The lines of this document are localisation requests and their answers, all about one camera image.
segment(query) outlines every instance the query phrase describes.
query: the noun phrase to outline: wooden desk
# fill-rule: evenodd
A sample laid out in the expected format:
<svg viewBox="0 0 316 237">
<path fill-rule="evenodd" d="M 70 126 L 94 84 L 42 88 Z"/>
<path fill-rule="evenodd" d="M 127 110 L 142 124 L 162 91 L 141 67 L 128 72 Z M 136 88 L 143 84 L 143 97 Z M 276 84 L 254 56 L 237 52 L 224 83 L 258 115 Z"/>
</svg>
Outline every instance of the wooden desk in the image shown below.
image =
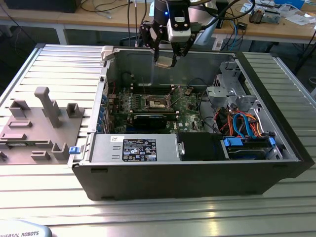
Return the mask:
<svg viewBox="0 0 316 237">
<path fill-rule="evenodd" d="M 47 27 L 54 28 L 57 32 L 58 38 L 61 44 L 67 44 L 67 37 L 65 29 L 77 29 L 77 30 L 94 30 L 94 31 L 118 31 L 127 32 L 127 6 L 123 6 L 114 10 L 111 10 L 111 19 L 98 15 L 94 12 L 87 12 L 81 8 L 78 8 L 76 13 L 60 13 L 51 11 L 33 11 L 33 10 L 11 10 L 8 9 L 0 0 L 7 12 L 20 24 L 21 26 L 33 26 L 33 27 Z M 96 3 L 107 2 L 107 0 L 96 0 Z M 118 5 L 125 4 L 124 0 L 117 0 L 117 2 L 100 7 L 101 9 L 112 8 Z M 152 17 L 148 16 L 150 5 L 147 4 L 146 20 L 151 21 Z M 92 1 L 85 3 L 84 7 L 89 10 L 93 10 Z M 240 7 L 233 7 L 233 10 L 237 14 L 240 14 L 236 9 Z M 309 9 L 309 6 L 303 6 L 305 10 Z M 140 22 L 145 11 L 145 5 L 138 3 L 137 7 L 137 20 Z M 281 19 L 280 24 L 261 23 L 259 25 L 249 23 L 248 15 L 244 16 L 240 21 L 248 24 L 244 39 L 245 40 L 262 40 L 262 41 L 276 41 L 276 42 L 292 42 L 292 43 L 308 43 L 311 39 L 314 29 L 312 24 L 299 26 L 284 18 Z M 14 25 L 14 23 L 8 18 L 8 16 L 0 9 L 0 24 Z M 130 7 L 130 26 L 133 28 L 131 32 L 134 32 L 135 28 L 135 10 L 134 5 Z M 215 44 L 229 38 L 233 30 L 229 26 L 229 21 L 225 21 L 223 28 L 216 29 L 212 37 L 216 38 Z"/>
</svg>

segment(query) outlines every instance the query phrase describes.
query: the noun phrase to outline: cable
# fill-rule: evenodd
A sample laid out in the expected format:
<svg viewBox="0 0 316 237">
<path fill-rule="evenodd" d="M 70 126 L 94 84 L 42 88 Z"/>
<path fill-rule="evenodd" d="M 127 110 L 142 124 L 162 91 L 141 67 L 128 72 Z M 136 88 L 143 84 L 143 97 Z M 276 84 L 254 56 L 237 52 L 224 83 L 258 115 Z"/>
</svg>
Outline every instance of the cable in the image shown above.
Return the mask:
<svg viewBox="0 0 316 237">
<path fill-rule="evenodd" d="M 237 34 L 238 34 L 238 32 L 237 32 L 237 27 L 236 27 L 235 22 L 234 22 L 233 20 L 231 20 L 231 22 L 232 22 L 232 24 L 234 25 L 234 29 L 235 29 L 235 38 L 234 38 L 234 41 L 233 41 L 232 47 L 230 48 L 230 50 L 229 50 L 229 51 L 231 51 L 231 50 L 233 49 L 233 47 L 234 47 L 234 45 L 235 45 L 235 43 L 236 43 Z"/>
<path fill-rule="evenodd" d="M 92 5 L 93 5 L 93 7 L 94 7 L 94 10 L 100 11 L 100 10 L 101 10 L 101 9 L 99 9 L 100 6 L 113 4 L 113 3 L 116 2 L 117 0 L 114 0 L 114 1 L 112 1 L 112 2 L 110 2 L 110 3 L 103 3 L 103 4 L 99 4 L 99 5 L 95 5 L 94 1 L 95 1 L 95 0 L 92 0 Z M 96 13 L 97 13 L 98 15 L 100 15 L 100 16 L 105 16 L 105 17 L 111 19 L 111 16 L 109 15 L 109 12 L 96 12 Z"/>
<path fill-rule="evenodd" d="M 94 8 L 98 8 L 98 7 L 100 7 L 100 6 L 104 6 L 104 5 L 111 5 L 111 4 L 113 4 L 114 2 L 116 2 L 117 0 L 114 0 L 113 2 L 110 2 L 110 3 L 102 3 L 102 4 L 99 4 L 99 5 L 97 5 L 97 6 L 94 6 Z"/>
<path fill-rule="evenodd" d="M 146 17 L 146 14 L 147 14 L 147 0 L 145 0 L 145 12 L 144 12 L 144 15 L 143 15 L 142 21 L 140 22 L 141 24 L 144 22 L 145 17 Z"/>
<path fill-rule="evenodd" d="M 6 12 L 6 10 L 5 10 L 4 7 L 1 5 L 1 3 L 0 3 L 0 7 L 1 7 L 2 10 L 6 13 L 6 15 L 11 19 L 11 21 L 13 21 L 13 22 L 24 32 L 24 34 L 26 34 L 26 36 L 27 36 L 31 41 L 33 41 L 34 44 L 36 44 L 36 42 L 32 39 L 32 37 L 30 37 L 29 34 L 26 33 L 25 30 L 24 30 L 18 23 L 16 23 L 16 21 L 9 15 L 9 13 Z"/>
<path fill-rule="evenodd" d="M 110 8 L 110 9 L 106 9 L 106 10 L 98 10 L 98 11 L 91 11 L 91 10 L 88 10 L 88 9 L 86 9 L 86 8 L 84 8 L 82 5 L 85 3 L 85 2 L 87 2 L 87 1 L 89 1 L 89 0 L 84 0 L 84 2 L 82 2 L 81 3 L 81 5 L 80 5 L 80 8 L 82 9 L 82 10 L 85 10 L 85 11 L 88 11 L 88 12 L 103 12 L 103 11 L 111 11 L 111 10 L 113 10 L 113 9 L 116 9 L 116 8 L 119 8 L 119 7 L 122 7 L 122 6 L 129 6 L 130 4 L 132 4 L 133 2 L 132 1 L 130 1 L 129 3 L 126 3 L 126 4 L 122 4 L 122 5 L 119 5 L 119 6 L 116 6 L 116 7 L 112 7 L 112 8 Z"/>
<path fill-rule="evenodd" d="M 314 39 L 315 35 L 316 35 L 316 30 L 315 30 L 315 32 L 314 32 L 314 34 L 313 34 L 313 36 L 312 36 L 312 38 L 311 38 L 310 42 L 308 43 L 308 45 L 307 45 L 306 49 L 304 50 L 303 54 L 307 51 L 308 47 L 311 45 L 311 42 L 313 41 L 313 39 Z"/>
<path fill-rule="evenodd" d="M 242 113 L 238 113 L 238 114 L 236 114 L 236 115 L 234 116 L 234 119 L 233 119 L 233 127 L 234 127 L 235 132 L 236 132 L 238 135 L 240 135 L 242 138 L 245 138 L 245 136 L 244 136 L 242 133 L 240 133 L 240 132 L 238 131 L 238 129 L 237 129 L 236 121 L 237 121 L 237 117 L 238 117 L 238 116 L 243 116 L 243 119 L 245 120 L 245 127 L 246 127 L 246 130 L 247 130 L 248 136 L 249 136 L 249 137 L 252 137 L 252 136 L 253 136 L 253 133 L 252 133 L 251 129 L 249 128 L 248 119 L 247 119 L 246 115 L 244 115 L 244 114 L 242 114 Z"/>
<path fill-rule="evenodd" d="M 250 12 L 254 9 L 254 7 L 255 7 L 255 5 L 256 5 L 255 0 L 251 0 L 252 6 L 251 6 L 246 12 L 242 13 L 241 15 L 233 16 L 233 17 L 222 17 L 223 15 L 225 15 L 226 11 L 227 11 L 230 7 L 232 7 L 236 2 L 239 2 L 239 1 L 240 1 L 240 0 L 234 0 L 234 1 L 232 1 L 232 2 L 231 2 L 230 4 L 228 4 L 218 15 L 216 15 L 216 14 L 210 12 L 209 9 L 205 6 L 205 4 L 203 4 L 203 7 L 204 7 L 204 9 L 207 11 L 207 13 L 210 14 L 211 16 L 215 17 L 215 19 L 214 19 L 212 22 L 210 22 L 208 25 L 204 26 L 204 27 L 205 27 L 204 29 L 206 29 L 206 28 L 210 27 L 211 25 L 213 25 L 218 19 L 220 19 L 220 20 L 234 20 L 234 19 L 241 18 L 241 17 L 247 15 L 248 13 L 250 13 Z"/>
<path fill-rule="evenodd" d="M 198 5 L 201 5 L 201 4 L 204 5 L 205 3 L 208 3 L 209 1 L 211 1 L 211 0 L 201 0 L 201 1 L 191 2 L 190 6 L 198 6 Z"/>
<path fill-rule="evenodd" d="M 135 33 L 136 33 L 136 39 L 135 39 L 135 47 L 138 47 L 138 32 L 137 32 L 137 3 L 136 3 L 137 0 L 135 0 Z"/>
<path fill-rule="evenodd" d="M 145 0 L 145 12 L 144 12 L 144 15 L 143 15 L 143 18 L 142 18 L 142 20 L 141 20 L 141 22 L 140 22 L 140 25 L 142 25 L 143 24 L 143 22 L 144 22 L 144 20 L 145 20 L 145 17 L 146 17 L 146 14 L 147 14 L 147 0 Z"/>
<path fill-rule="evenodd" d="M 204 122 L 204 124 L 206 124 L 208 127 L 212 128 L 212 126 L 210 124 L 208 124 L 207 122 L 205 122 L 205 119 L 208 118 L 208 117 L 205 117 L 203 118 L 202 117 L 202 114 L 201 114 L 201 103 L 202 103 L 202 99 L 203 99 L 203 96 L 205 95 L 206 93 L 206 90 L 203 92 L 202 96 L 201 96 L 201 99 L 199 101 L 199 105 L 198 105 L 198 113 L 199 113 L 199 116 L 201 117 L 202 121 Z"/>
<path fill-rule="evenodd" d="M 190 83 L 191 83 L 193 80 L 200 80 L 200 81 L 202 81 L 206 86 L 208 86 L 208 84 L 207 84 L 202 78 L 193 78 L 193 79 L 189 80 L 189 82 L 187 83 L 187 86 L 190 86 Z"/>
<path fill-rule="evenodd" d="M 14 51 L 15 51 L 15 53 L 16 53 L 19 57 L 21 57 L 21 58 L 23 58 L 23 59 L 26 59 L 26 58 L 22 57 L 20 54 L 18 54 L 18 52 L 16 51 L 16 43 L 18 42 L 19 34 L 20 34 L 20 33 L 21 33 L 21 29 L 20 29 L 20 31 L 18 32 L 18 34 L 16 35 L 16 39 L 15 39 L 15 42 L 14 42 Z"/>
<path fill-rule="evenodd" d="M 294 74 L 297 74 L 297 73 L 298 73 L 298 71 L 302 68 L 302 66 L 304 65 L 304 63 L 307 61 L 308 57 L 309 57 L 309 56 L 313 53 L 313 51 L 315 50 L 315 44 L 316 44 L 316 43 L 314 43 L 313 48 L 312 48 L 311 51 L 307 54 L 307 56 L 304 57 L 304 56 L 305 56 L 305 53 L 307 52 L 309 46 L 311 45 L 311 43 L 312 43 L 312 41 L 313 41 L 315 35 L 316 35 L 316 30 L 315 30 L 315 32 L 314 32 L 314 34 L 313 34 L 313 36 L 312 36 L 310 42 L 308 43 L 307 47 L 305 48 L 302 57 L 299 58 L 299 60 L 298 60 L 297 63 L 296 63 L 296 66 L 295 66 L 295 69 L 294 69 Z"/>
<path fill-rule="evenodd" d="M 128 4 L 128 6 L 127 6 L 127 27 L 128 27 L 128 43 L 129 43 L 129 46 L 131 47 L 131 44 L 130 44 L 130 28 L 129 28 L 129 8 L 130 8 L 130 4 Z"/>
</svg>

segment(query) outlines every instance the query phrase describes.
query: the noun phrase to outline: metal slotted platform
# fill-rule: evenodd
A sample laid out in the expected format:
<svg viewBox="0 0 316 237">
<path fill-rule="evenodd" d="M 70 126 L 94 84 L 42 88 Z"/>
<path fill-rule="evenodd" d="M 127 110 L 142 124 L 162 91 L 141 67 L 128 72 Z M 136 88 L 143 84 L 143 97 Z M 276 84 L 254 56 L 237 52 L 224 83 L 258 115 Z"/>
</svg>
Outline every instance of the metal slotted platform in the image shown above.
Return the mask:
<svg viewBox="0 0 316 237">
<path fill-rule="evenodd" d="M 316 101 L 279 58 L 267 53 L 243 54 L 306 150 L 316 158 Z"/>
<path fill-rule="evenodd" d="M 9 100 L 26 99 L 32 106 L 40 106 L 33 99 L 33 91 L 38 85 L 48 85 L 50 96 L 58 103 L 71 100 L 86 108 L 78 138 L 78 144 L 82 144 L 101 70 L 100 51 L 100 47 L 94 46 L 62 45 L 35 49 L 18 73 L 14 89 L 1 97 L 4 103 L 0 108 L 0 125 L 4 126 L 10 115 Z M 291 83 L 286 83 L 289 79 L 281 80 L 287 86 L 274 83 L 279 86 L 271 86 L 271 90 L 279 88 L 283 93 L 285 88 L 291 88 L 292 94 L 299 95 Z M 281 94 L 276 95 L 276 100 L 282 100 L 282 95 L 278 95 Z M 304 103 L 300 95 L 296 97 Z M 296 105 L 282 112 L 293 120 L 292 126 L 301 139 L 309 137 L 315 141 L 313 124 L 295 127 L 295 121 L 300 119 L 296 112 L 303 106 L 301 102 L 292 104 Z M 290 106 L 288 101 L 281 105 Z M 314 113 L 304 112 L 311 120 L 315 118 Z M 311 147 L 310 154 L 316 158 L 315 142 L 307 141 L 304 144 Z M 297 179 L 283 180 L 262 196 L 91 201 L 66 165 L 3 165 L 0 166 L 0 219 L 23 219 L 47 225 L 58 237 L 91 234 L 311 237 L 316 235 L 315 171 L 314 166 Z"/>
</svg>

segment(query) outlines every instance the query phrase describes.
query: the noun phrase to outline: electronic equipment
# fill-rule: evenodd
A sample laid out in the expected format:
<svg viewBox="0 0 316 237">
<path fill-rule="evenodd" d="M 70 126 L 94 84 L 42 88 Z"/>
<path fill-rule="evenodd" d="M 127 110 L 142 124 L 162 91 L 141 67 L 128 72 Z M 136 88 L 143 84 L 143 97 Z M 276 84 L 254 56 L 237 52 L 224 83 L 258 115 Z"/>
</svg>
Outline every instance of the electronic equipment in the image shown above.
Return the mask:
<svg viewBox="0 0 316 237">
<path fill-rule="evenodd" d="M 249 15 L 249 22 L 259 24 L 261 22 L 278 24 L 281 14 L 278 9 L 254 8 Z"/>
<path fill-rule="evenodd" d="M 234 3 L 227 4 L 223 0 L 155 0 L 154 20 L 152 22 L 143 22 L 140 26 L 144 45 L 151 49 L 154 54 L 153 62 L 160 67 L 174 67 L 180 57 L 188 54 L 195 41 L 202 41 L 201 35 L 206 34 L 209 38 L 216 27 L 220 26 L 221 21 L 225 18 L 226 10 Z M 255 0 L 251 0 L 252 6 L 246 12 L 238 17 L 244 16 L 251 12 L 255 7 Z M 198 19 L 190 10 L 201 8 L 209 14 L 207 21 Z M 170 43 L 173 55 L 165 57 L 159 55 L 159 44 Z"/>
<path fill-rule="evenodd" d="M 262 194 L 314 164 L 250 64 L 276 70 L 271 56 L 191 51 L 152 70 L 149 49 L 101 54 L 88 136 L 68 162 L 90 199 Z"/>
<path fill-rule="evenodd" d="M 60 11 L 74 13 L 81 0 L 4 0 L 9 9 Z"/>
</svg>

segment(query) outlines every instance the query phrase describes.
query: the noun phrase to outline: warning label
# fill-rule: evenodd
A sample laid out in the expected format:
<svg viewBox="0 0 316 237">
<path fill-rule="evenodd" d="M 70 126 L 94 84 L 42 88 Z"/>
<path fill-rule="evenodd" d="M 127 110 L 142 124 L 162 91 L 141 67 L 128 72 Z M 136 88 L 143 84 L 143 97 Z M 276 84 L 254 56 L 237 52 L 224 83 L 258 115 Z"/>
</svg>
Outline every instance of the warning label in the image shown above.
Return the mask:
<svg viewBox="0 0 316 237">
<path fill-rule="evenodd" d="M 157 161 L 156 139 L 124 139 L 123 161 Z"/>
</svg>

